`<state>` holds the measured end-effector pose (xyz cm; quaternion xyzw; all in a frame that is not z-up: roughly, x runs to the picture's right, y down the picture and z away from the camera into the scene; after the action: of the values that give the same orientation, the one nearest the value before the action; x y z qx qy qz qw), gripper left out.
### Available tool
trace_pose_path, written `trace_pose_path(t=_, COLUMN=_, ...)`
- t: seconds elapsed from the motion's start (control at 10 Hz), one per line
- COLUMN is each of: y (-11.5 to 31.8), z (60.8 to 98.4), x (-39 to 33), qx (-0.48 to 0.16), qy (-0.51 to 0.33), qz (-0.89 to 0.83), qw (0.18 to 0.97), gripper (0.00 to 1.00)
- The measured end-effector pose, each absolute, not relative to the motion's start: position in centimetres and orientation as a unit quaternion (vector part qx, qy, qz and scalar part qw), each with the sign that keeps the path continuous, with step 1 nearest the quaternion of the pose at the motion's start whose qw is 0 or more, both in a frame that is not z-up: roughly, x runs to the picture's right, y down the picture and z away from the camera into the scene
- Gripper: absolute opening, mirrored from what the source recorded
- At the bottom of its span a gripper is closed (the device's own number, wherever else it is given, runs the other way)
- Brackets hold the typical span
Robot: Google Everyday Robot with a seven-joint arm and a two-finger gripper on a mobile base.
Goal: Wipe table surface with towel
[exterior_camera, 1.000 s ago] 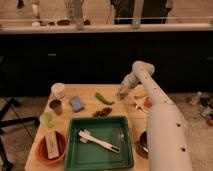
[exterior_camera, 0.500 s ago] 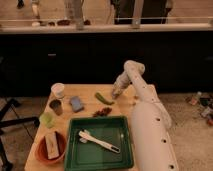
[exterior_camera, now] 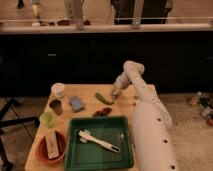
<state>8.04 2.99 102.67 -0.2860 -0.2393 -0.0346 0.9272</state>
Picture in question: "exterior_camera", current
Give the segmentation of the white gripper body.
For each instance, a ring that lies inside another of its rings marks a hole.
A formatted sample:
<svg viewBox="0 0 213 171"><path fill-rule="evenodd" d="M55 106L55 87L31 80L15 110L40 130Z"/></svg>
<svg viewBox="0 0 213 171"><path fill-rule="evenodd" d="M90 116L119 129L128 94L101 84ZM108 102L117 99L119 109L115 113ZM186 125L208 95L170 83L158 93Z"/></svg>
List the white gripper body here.
<svg viewBox="0 0 213 171"><path fill-rule="evenodd" d="M113 100L117 99L124 89L126 89L130 85L131 81L129 80L127 74L123 72L116 78L115 83L113 84L113 88L111 91L111 97Z"/></svg>

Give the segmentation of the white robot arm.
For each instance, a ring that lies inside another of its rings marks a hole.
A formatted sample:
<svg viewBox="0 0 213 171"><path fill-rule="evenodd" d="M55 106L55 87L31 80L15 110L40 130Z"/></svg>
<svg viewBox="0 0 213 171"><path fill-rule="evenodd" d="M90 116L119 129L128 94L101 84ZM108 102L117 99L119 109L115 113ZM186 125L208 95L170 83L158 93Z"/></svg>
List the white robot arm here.
<svg viewBox="0 0 213 171"><path fill-rule="evenodd" d="M169 135L172 118L157 93L142 78L144 71L143 64L126 61L111 96L118 98L129 85L138 95L139 102L132 112L132 131L139 170L180 171Z"/></svg>

